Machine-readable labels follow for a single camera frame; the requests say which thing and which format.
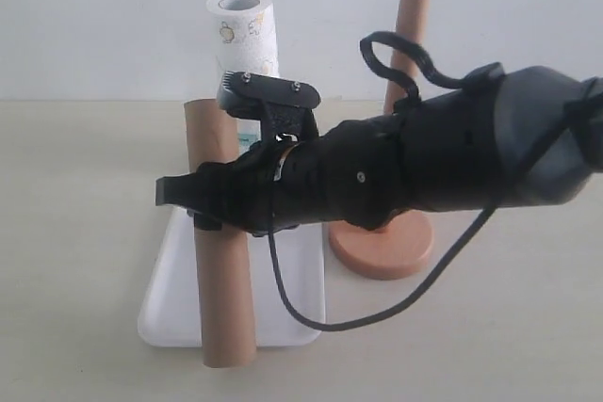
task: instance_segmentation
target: printed pattern on paper roll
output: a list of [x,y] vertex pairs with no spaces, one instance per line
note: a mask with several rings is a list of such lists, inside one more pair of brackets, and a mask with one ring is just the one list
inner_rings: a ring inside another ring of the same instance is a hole
[[225,71],[279,76],[271,0],[208,0],[218,77]]

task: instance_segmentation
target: toilet paper roll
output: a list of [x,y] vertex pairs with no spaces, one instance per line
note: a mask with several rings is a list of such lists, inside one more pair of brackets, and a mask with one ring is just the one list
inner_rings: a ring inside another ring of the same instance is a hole
[[[208,0],[217,77],[225,71],[279,76],[276,23],[271,0]],[[258,121],[237,121],[239,151],[260,138]]]

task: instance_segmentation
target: white plastic tray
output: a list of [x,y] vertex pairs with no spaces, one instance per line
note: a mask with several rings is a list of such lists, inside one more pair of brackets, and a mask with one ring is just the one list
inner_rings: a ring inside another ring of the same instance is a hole
[[[249,237],[253,307],[258,346],[303,346],[319,332],[303,326],[279,299],[268,239]],[[285,289],[298,310],[325,319],[322,226],[275,235]],[[192,219],[174,208],[139,314],[139,335],[159,347],[200,347],[201,316]]]

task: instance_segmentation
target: table surface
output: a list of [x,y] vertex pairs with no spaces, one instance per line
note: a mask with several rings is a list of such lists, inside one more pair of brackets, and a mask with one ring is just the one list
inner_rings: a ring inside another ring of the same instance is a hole
[[[321,129],[380,111],[325,101]],[[494,216],[408,312],[211,370],[156,349],[137,315],[187,170],[178,103],[0,104],[0,399],[602,400],[603,180],[563,207]],[[475,213],[432,215],[434,263]],[[378,311],[425,272],[369,281],[326,255],[330,321]]]

